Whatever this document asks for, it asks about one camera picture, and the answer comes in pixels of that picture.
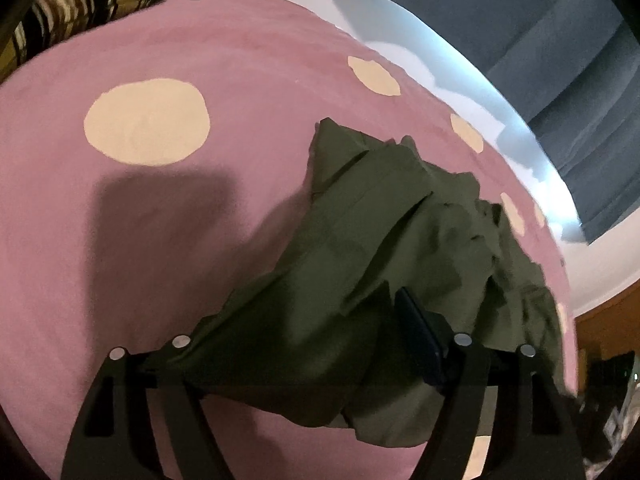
bed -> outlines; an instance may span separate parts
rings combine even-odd
[[[481,197],[504,205],[558,302],[575,389],[568,282],[529,193],[451,108],[303,7],[166,0],[18,69],[0,86],[0,117],[0,376],[11,378],[0,405],[54,479],[111,348],[189,333],[273,268],[308,208],[308,149],[325,117],[383,140],[410,135],[424,160],[471,171]],[[136,127],[160,128],[161,143],[119,137]],[[256,463],[264,480],[404,479],[422,451],[219,398],[206,410],[239,480]]]

pink bedspread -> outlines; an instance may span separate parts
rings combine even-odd
[[[401,96],[367,89],[348,56],[379,62]],[[114,86],[152,78],[200,90],[208,139],[168,166],[107,158],[84,135],[88,109]],[[0,404],[45,471],[59,476],[109,349],[148,351],[189,333],[273,267],[306,210],[308,148],[325,117],[381,139],[411,135],[425,160],[472,171],[484,199],[508,193],[527,226],[522,247],[566,304],[559,251],[533,200],[497,152],[478,154],[453,132],[451,113],[402,69],[284,0],[167,0],[18,70],[0,87]],[[375,448],[222,399],[206,410],[238,480],[404,480],[422,451]],[[177,477],[172,465],[167,473]]]

cream polka dot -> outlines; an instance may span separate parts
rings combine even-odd
[[[451,127],[458,134],[460,139],[464,140],[472,150],[476,153],[482,153],[484,150],[484,139],[482,135],[457,114],[451,114]]]
[[[538,225],[540,227],[544,227],[546,224],[545,214],[542,212],[542,209],[540,209],[540,206],[538,204],[534,205],[534,210],[536,213],[536,220],[538,221]]]
[[[500,198],[502,199],[504,211],[507,213],[507,218],[511,223],[511,228],[520,236],[524,236],[524,233],[526,232],[524,219],[520,215],[516,205],[513,203],[513,200],[506,193],[502,193]]]
[[[164,166],[207,140],[209,113],[200,91],[176,79],[129,83],[102,94],[84,118],[96,150],[124,164]]]
[[[466,464],[465,475],[462,480],[473,480],[478,478],[482,474],[484,469],[484,463],[489,453],[489,444],[491,443],[490,436],[477,436],[474,441],[474,446],[471,449],[471,456],[469,462]]]
[[[562,335],[564,335],[569,330],[569,314],[562,303],[556,304],[556,311],[558,312],[558,319],[560,320],[560,330]]]
[[[360,82],[372,92],[388,96],[400,95],[398,81],[379,63],[353,56],[349,56],[347,62]]]

metal screw head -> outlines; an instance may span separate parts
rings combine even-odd
[[[453,341],[455,341],[458,346],[470,346],[474,340],[471,339],[469,334],[460,333],[453,336]]]
[[[118,346],[109,352],[109,359],[117,361],[118,359],[122,359],[126,353],[127,351],[124,348]]]
[[[536,355],[536,349],[531,345],[522,345],[520,347],[520,351],[522,352],[522,355],[526,357],[533,357]]]
[[[174,337],[174,340],[171,342],[175,348],[184,348],[191,342],[191,338],[188,335],[179,335]]]

white wall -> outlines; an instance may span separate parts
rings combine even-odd
[[[640,210],[590,246],[576,238],[577,216],[571,197],[533,134],[486,79],[429,27],[388,0],[290,1],[403,67],[505,156],[557,235],[576,314],[640,279]]]

